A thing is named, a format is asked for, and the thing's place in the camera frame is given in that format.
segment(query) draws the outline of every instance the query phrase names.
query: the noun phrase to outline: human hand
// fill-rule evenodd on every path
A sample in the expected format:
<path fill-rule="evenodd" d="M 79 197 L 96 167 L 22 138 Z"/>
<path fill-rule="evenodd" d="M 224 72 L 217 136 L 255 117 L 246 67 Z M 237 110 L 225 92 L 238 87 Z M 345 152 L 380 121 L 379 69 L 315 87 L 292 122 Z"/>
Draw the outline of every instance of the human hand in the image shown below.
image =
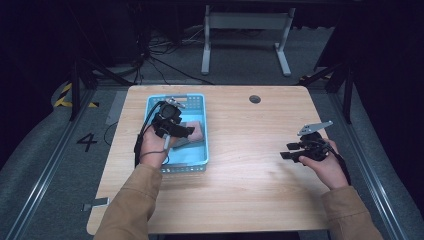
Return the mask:
<path fill-rule="evenodd" d="M 153 126 L 147 126 L 143 136 L 143 143 L 141 144 L 140 163 L 159 169 L 167 158 L 169 149 L 177 139 L 176 137 L 171 137 L 168 148 L 164 149 L 165 139 L 155 134 Z"/>
<path fill-rule="evenodd" d="M 334 141 L 325 139 L 331 147 L 337 151 L 337 146 Z M 346 176 L 340 167 L 339 161 L 333 153 L 329 152 L 328 156 L 321 162 L 312 160 L 305 156 L 300 156 L 299 161 L 304 165 L 312 168 L 315 171 L 318 178 L 330 189 L 337 189 L 345 186 L 349 186 Z"/>

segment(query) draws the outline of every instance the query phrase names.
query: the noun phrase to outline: wooden table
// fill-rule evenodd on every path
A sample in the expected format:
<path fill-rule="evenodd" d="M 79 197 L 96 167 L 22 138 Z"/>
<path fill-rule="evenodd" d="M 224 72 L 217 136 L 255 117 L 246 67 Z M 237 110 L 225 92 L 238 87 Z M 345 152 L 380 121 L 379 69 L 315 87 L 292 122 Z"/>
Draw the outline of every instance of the wooden table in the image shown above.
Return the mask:
<path fill-rule="evenodd" d="M 308 167 L 280 156 L 304 124 L 321 122 L 307 89 L 297 86 L 131 87 L 96 198 L 112 200 L 133 171 L 146 99 L 169 93 L 204 94 L 210 158 L 205 172 L 164 174 L 150 233 L 327 228 L 320 200 L 327 187 Z M 251 95 L 261 102 L 251 103 Z M 92 209 L 88 233 L 95 234 L 105 210 Z"/>

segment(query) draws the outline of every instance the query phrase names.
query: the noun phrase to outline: blue tray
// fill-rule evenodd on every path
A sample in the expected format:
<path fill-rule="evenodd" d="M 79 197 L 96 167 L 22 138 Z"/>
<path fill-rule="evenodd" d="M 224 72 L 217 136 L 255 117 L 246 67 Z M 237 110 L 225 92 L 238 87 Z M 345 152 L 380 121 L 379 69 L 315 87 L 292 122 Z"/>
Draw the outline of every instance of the blue tray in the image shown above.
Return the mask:
<path fill-rule="evenodd" d="M 158 101 L 165 101 L 169 98 L 175 98 L 179 103 L 184 104 L 185 108 L 180 108 L 182 122 L 200 121 L 204 141 L 190 143 L 169 151 L 169 161 L 162 165 L 163 173 L 178 172 L 199 172 L 206 170 L 206 164 L 209 160 L 208 148 L 208 126 L 206 122 L 205 96 L 200 93 L 175 94 L 175 95 L 151 95 L 147 99 L 146 112 L 147 117 L 150 110 Z M 159 108 L 153 112 L 152 116 L 159 111 Z"/>

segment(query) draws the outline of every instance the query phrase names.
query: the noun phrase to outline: white stand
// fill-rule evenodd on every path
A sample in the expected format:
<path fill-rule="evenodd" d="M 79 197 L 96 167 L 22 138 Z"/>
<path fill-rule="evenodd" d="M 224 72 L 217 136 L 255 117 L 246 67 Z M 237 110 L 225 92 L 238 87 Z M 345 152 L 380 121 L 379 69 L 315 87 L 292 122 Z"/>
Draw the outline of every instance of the white stand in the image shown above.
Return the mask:
<path fill-rule="evenodd" d="M 275 43 L 275 50 L 280 61 L 284 76 L 291 75 L 284 46 L 289 35 L 290 26 L 293 21 L 295 8 L 291 8 L 288 13 L 222 13 L 210 12 L 209 5 L 205 12 L 205 47 L 203 50 L 202 74 L 209 74 L 209 63 L 211 56 L 210 29 L 270 29 L 283 30 L 280 43 Z"/>

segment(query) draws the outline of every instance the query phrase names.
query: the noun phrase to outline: tan sleeve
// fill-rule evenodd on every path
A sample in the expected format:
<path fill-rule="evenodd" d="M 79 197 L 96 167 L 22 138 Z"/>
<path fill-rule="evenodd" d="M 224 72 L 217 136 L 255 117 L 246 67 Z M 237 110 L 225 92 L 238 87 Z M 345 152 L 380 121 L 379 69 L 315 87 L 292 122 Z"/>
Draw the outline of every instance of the tan sleeve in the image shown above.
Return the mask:
<path fill-rule="evenodd" d="M 357 191 L 352 187 L 331 190 L 322 195 L 330 232 L 336 240 L 383 239 Z"/>
<path fill-rule="evenodd" d="M 94 239 L 148 240 L 147 221 L 162 182 L 159 170 L 140 164 L 106 209 Z"/>

